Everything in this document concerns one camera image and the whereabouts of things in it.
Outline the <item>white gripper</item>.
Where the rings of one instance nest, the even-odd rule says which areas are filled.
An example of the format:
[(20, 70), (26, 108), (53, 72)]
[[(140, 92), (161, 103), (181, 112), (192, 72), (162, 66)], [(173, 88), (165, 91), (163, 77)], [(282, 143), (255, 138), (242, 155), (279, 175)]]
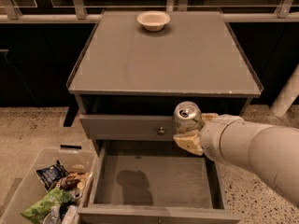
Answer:
[(243, 121), (243, 119), (239, 116), (203, 113), (201, 116), (203, 128), (200, 132), (193, 130), (178, 133), (173, 138), (180, 148), (194, 155), (205, 154), (212, 161), (227, 164), (221, 154), (221, 137), (228, 126), (237, 121)]

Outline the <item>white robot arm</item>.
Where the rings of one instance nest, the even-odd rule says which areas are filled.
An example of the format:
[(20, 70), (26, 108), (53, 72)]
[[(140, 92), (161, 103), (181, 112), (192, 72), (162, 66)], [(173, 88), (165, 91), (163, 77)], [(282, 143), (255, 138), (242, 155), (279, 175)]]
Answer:
[(192, 154), (257, 175), (270, 189), (299, 206), (299, 130), (207, 114), (174, 116), (177, 145)]

